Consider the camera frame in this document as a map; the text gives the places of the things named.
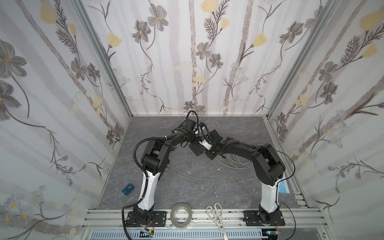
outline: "printed flower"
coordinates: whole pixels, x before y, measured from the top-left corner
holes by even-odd
[[[119,125],[119,123],[116,123],[115,128],[113,129],[113,132],[117,138],[122,136],[122,127]]]
[[[329,140],[329,144],[337,146],[339,149],[343,147],[341,143],[341,138],[333,137]]]
[[[266,42],[267,42],[267,38],[266,38],[265,34],[264,33],[259,33],[256,36],[255,40],[253,41],[251,47],[254,47],[254,46],[255,47],[260,47],[261,45],[263,45]]]
[[[17,211],[21,206],[21,200],[23,199],[23,195],[15,196],[12,194],[7,200],[4,202],[4,208],[6,211]]]
[[[151,33],[151,29],[149,28],[148,23],[144,21],[139,22],[138,20],[136,20],[134,28],[137,31],[137,33],[132,34],[132,37],[135,38],[135,42],[139,43],[141,38],[143,38],[144,41],[148,42],[147,34]]]
[[[212,54],[211,58],[209,59],[209,61],[212,63],[211,65],[211,68],[213,68],[214,66],[217,66],[218,68],[221,68],[221,66],[224,64],[223,62],[220,62],[221,60],[221,57],[220,57],[220,54]]]
[[[107,40],[111,47],[118,47],[121,44],[121,39],[113,33],[108,34]]]
[[[87,73],[87,68],[85,66],[80,66],[80,62],[77,60],[77,58],[74,58],[74,61],[71,62],[71,69],[76,73],[77,79],[85,79],[84,74]]]
[[[360,27],[364,31],[370,31],[374,27],[376,27],[381,20],[383,20],[384,17],[384,9],[380,9],[377,12],[371,12],[370,14],[367,14],[366,16],[362,17],[360,20]]]
[[[312,27],[316,23],[316,20],[319,17],[322,10],[323,10],[323,6],[320,6],[318,9],[316,9],[315,12],[313,13],[314,18],[307,19],[307,21],[304,24],[304,27],[305,28]]]
[[[21,104],[11,96],[13,93],[13,87],[0,80],[0,121],[8,120],[8,108],[18,108]]]
[[[288,129],[285,125],[281,125],[279,127],[279,134],[281,135],[281,138],[285,138],[285,134],[288,133]]]
[[[369,45],[369,47],[364,51],[364,53],[362,54],[362,56],[364,58],[370,58],[374,55],[376,55],[377,53],[377,47],[376,47],[376,44],[375,43],[372,43]]]
[[[115,137],[115,134],[113,134],[113,131],[112,130],[108,130],[107,139],[109,140],[109,144],[110,145],[112,145],[114,137]]]
[[[19,223],[20,227],[26,226],[33,219],[34,211],[31,205],[23,205],[20,207]]]
[[[195,108],[197,114],[205,114],[205,106],[197,105]]]
[[[26,65],[26,60],[15,56],[13,46],[0,40],[0,78],[7,78],[12,72],[19,77],[25,77],[26,71],[20,67],[23,65]]]
[[[100,70],[96,70],[92,63],[89,63],[87,69],[89,76],[93,77],[93,80],[96,82],[96,78],[100,78]]]
[[[282,123],[285,120],[285,115],[283,112],[281,112],[279,115],[277,115],[277,121]]]
[[[209,57],[211,55],[211,51],[208,51],[208,42],[206,43],[199,43],[197,45],[198,52],[196,53],[197,56],[200,55],[200,59],[204,59],[204,57]]]
[[[72,23],[67,23],[67,25],[68,25],[68,28],[70,29],[71,33],[76,36],[76,33],[77,33],[76,26]]]
[[[151,7],[149,8],[149,12],[154,16],[154,17],[148,17],[148,23],[151,26],[156,26],[157,29],[160,31],[164,30],[164,26],[168,26],[168,21],[165,20],[164,18],[167,15],[167,11],[165,9],[158,5],[157,8],[154,4],[151,4]]]
[[[185,107],[184,107],[184,109],[187,110],[187,111],[189,111],[189,109],[193,109],[193,106],[194,106],[194,105],[195,105],[195,104],[194,104],[192,101],[185,102]]]
[[[216,0],[205,0],[200,6],[204,12],[212,13],[216,9]]]
[[[111,164],[110,163],[104,163],[104,166],[103,166],[103,174],[106,175],[108,174],[109,170],[111,169]]]
[[[321,98],[325,98],[324,104],[333,102],[332,94],[336,94],[337,87],[338,85],[335,85],[333,82],[324,86],[324,92],[320,95]]]
[[[41,1],[40,18],[48,24],[53,24],[56,22],[56,13],[47,1]]]
[[[320,77],[319,77],[319,80],[322,81],[325,79],[325,81],[329,82],[330,80],[332,80],[332,75],[331,73],[333,73],[334,71],[336,71],[336,68],[337,68],[337,64],[333,64],[332,61],[329,61],[327,62],[325,65],[324,65],[324,69],[321,69],[319,71],[319,73],[321,74]]]
[[[288,40],[289,43],[293,43],[296,35],[300,35],[303,31],[303,23],[294,22],[289,28],[288,33],[280,35],[280,43],[284,43]]]
[[[229,25],[229,20],[226,19],[226,18],[222,18],[222,19],[221,19],[220,27],[221,27],[222,29],[225,29],[226,27],[228,27],[228,25]]]

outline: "gray cable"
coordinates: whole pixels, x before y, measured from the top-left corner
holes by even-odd
[[[173,172],[173,171],[171,171],[171,170],[169,170],[169,169],[165,169],[165,170],[167,170],[168,172],[171,172],[171,173],[173,173],[173,174],[176,174],[176,175],[178,175],[178,176],[180,176],[180,177],[184,177],[184,178],[188,178],[188,179],[193,179],[193,180],[226,180],[226,181],[232,181],[232,182],[241,182],[241,180],[231,180],[231,179],[224,179],[224,178],[207,178],[207,179],[200,179],[200,178],[194,178],[194,177],[187,177],[187,176],[183,176],[183,175],[180,175],[180,174],[178,174],[178,173],[175,173],[175,172]]]
[[[185,172],[181,171],[181,170],[178,169],[177,167],[174,167],[174,166],[172,166],[172,165],[170,165],[170,164],[167,164],[167,166],[169,166],[169,167],[171,167],[171,168],[174,168],[174,169],[178,170],[179,172],[184,173],[185,175],[187,175],[187,176],[189,176],[189,177],[194,177],[194,178],[199,178],[199,179],[207,179],[207,178],[209,178],[209,177],[213,177],[214,175],[217,175],[217,174],[219,174],[219,173],[221,173],[221,172],[224,172],[225,170],[229,169],[229,168],[226,168],[226,169],[224,169],[223,171],[221,171],[221,172],[217,172],[217,173],[212,174],[212,175],[210,175],[210,176],[208,176],[208,177],[195,177],[195,176],[192,176],[192,175],[190,175],[190,174],[188,174],[188,173],[185,173]]]

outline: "tree trunk print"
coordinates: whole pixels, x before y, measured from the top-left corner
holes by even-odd
[[[339,35],[337,36],[337,38],[335,39],[335,42],[333,43],[332,47],[329,49],[329,51],[327,52],[327,54],[325,55],[324,59],[321,61],[321,63],[319,64],[319,66],[316,68],[316,70],[314,71],[310,81],[308,84],[312,84],[313,80],[316,78],[317,74],[319,73],[320,69],[322,69],[323,65],[327,62],[328,58],[331,56],[332,52],[334,51],[334,49],[336,48],[336,46],[339,44],[341,38],[343,37],[343,35],[345,34],[345,32],[347,31],[347,29],[349,28],[349,26],[351,25],[352,21],[354,20],[354,18],[356,17],[356,15],[359,13],[359,11],[361,10],[361,8],[363,7],[363,5],[365,4],[365,2],[367,2],[367,0],[362,0],[361,3],[358,5],[358,7],[353,11],[352,15],[349,17],[348,21],[346,22],[344,28],[341,30],[341,32],[339,33]],[[307,85],[304,87],[304,89],[301,91],[301,93],[299,94],[299,96],[297,97],[298,100],[300,100],[300,95],[303,95],[305,94],[305,92],[307,91]],[[295,108],[296,104],[293,104],[292,107],[289,109],[287,115],[286,115],[286,118],[285,120],[283,121],[283,125],[285,125],[285,123],[288,121],[288,118],[290,116],[290,113],[293,112],[294,108]]]
[[[196,77],[196,30],[195,30],[195,10],[194,10],[195,1],[189,0],[189,24],[191,26],[191,60],[192,60],[192,83],[193,78]],[[192,97],[193,103],[197,106],[197,97],[196,97],[196,87],[192,87]]]
[[[48,39],[48,37],[45,35],[45,33],[41,30],[41,28],[37,25],[36,21],[33,19],[32,15],[29,13],[29,11],[27,10],[27,8],[25,7],[25,5],[23,4],[23,2],[21,0],[16,0],[17,4],[19,5],[19,7],[22,9],[25,17],[27,18],[27,20],[29,21],[29,23],[32,25],[32,27],[35,29],[35,31],[40,35],[40,37],[43,39],[43,41],[45,42],[45,44],[47,45],[47,47],[52,51],[52,53],[57,57],[57,59],[59,60],[59,62],[61,63],[61,65],[63,66],[63,68],[67,71],[68,75],[72,78],[74,84],[81,90],[81,92],[85,95],[86,94],[86,90],[84,89],[84,87],[81,85],[81,83],[79,83],[79,81],[76,79],[76,77],[74,76],[74,74],[72,73],[72,71],[70,70],[70,68],[68,67],[68,65],[65,63],[63,57],[60,55],[60,53],[56,50],[56,48],[52,45],[52,43],[50,42],[50,40]],[[93,100],[90,98],[90,97],[87,97],[90,105],[93,107]],[[104,116],[102,115],[99,115],[101,120],[107,125],[108,128],[110,129],[113,129],[113,126],[107,122],[107,120],[105,119]]]
[[[369,114],[369,113],[366,113],[365,111],[361,111],[360,109],[362,109],[366,104],[368,104],[373,99],[373,97],[376,96],[383,89],[384,89],[384,76],[379,80],[379,82],[375,86],[373,86],[367,93],[365,93],[355,105],[353,105],[350,109],[348,109],[345,112],[345,119],[348,119],[351,116],[359,113]],[[341,120],[336,121],[334,123],[332,123],[332,121],[334,120],[332,119],[329,120],[321,129],[320,128],[318,129],[317,133],[313,134],[306,142],[304,142],[302,147],[299,149],[299,153],[300,154],[304,153],[305,150],[312,143],[316,142],[321,136],[323,136],[326,133],[327,129],[332,128],[333,125],[337,124]],[[297,158],[298,156],[296,155],[292,157],[293,160],[296,160]]]
[[[248,0],[247,8],[245,9],[245,17],[244,17],[244,24],[243,24],[243,35],[239,46],[239,55],[237,57],[236,63],[240,65],[243,53],[245,50],[245,44],[247,42],[248,38],[248,31],[249,31],[249,24],[251,21],[251,13],[252,13],[252,0]],[[227,90],[225,91],[225,97],[224,97],[224,106],[226,107],[225,110],[223,110],[223,114],[226,115],[228,112],[228,103],[229,103],[229,95],[231,93],[232,86],[228,86]]]

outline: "yellow flower print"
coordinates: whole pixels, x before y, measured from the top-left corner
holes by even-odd
[[[372,43],[369,45],[369,47],[364,51],[364,53],[362,54],[362,56],[364,58],[370,58],[374,55],[376,55],[377,53],[377,47],[376,47],[376,44],[375,43]]]
[[[229,25],[228,19],[226,19],[226,18],[221,19],[221,25],[220,26],[222,29],[225,29],[226,27],[228,27],[228,25]]]
[[[118,47],[121,43],[121,39],[113,33],[108,34],[107,40],[111,47]]]
[[[68,28],[70,29],[71,33],[76,36],[76,33],[77,33],[76,26],[72,23],[67,23],[67,25],[68,25]]]
[[[306,107],[307,106],[307,97],[303,94],[300,95],[300,102],[302,104],[303,107]]]
[[[201,76],[194,77],[193,80],[197,83],[205,83],[205,79],[202,78]]]
[[[360,27],[364,31],[370,31],[372,30],[381,20],[383,20],[384,17],[384,9],[380,9],[377,12],[371,12],[370,14],[367,14],[366,16],[362,17],[360,20]]]
[[[8,224],[10,221],[11,221],[11,219],[10,219],[9,217],[7,217],[7,218],[4,220],[4,224]]]
[[[97,108],[97,106],[99,106],[101,103],[102,103],[102,99],[101,99],[101,98],[96,98],[96,99],[93,101],[93,107],[94,107],[94,108]]]
[[[255,47],[260,47],[261,45],[263,45],[266,42],[267,42],[267,38],[266,38],[265,34],[259,33],[256,36],[255,40],[253,41],[252,45]]]
[[[200,6],[204,12],[212,13],[216,9],[216,0],[205,0]]]
[[[56,14],[47,1],[40,1],[40,18],[48,24],[56,22]]]

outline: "roll of tape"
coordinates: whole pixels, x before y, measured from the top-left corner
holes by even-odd
[[[185,210],[188,212],[188,219],[186,222],[184,223],[178,223],[176,222],[175,220],[175,215],[176,215],[176,212],[179,211],[179,210]],[[186,229],[189,224],[191,223],[191,220],[192,220],[192,210],[191,208],[187,205],[187,204],[184,204],[184,203],[181,203],[181,204],[176,204],[171,212],[170,212],[170,221],[172,222],[173,226],[178,229],[178,230],[184,230]]]

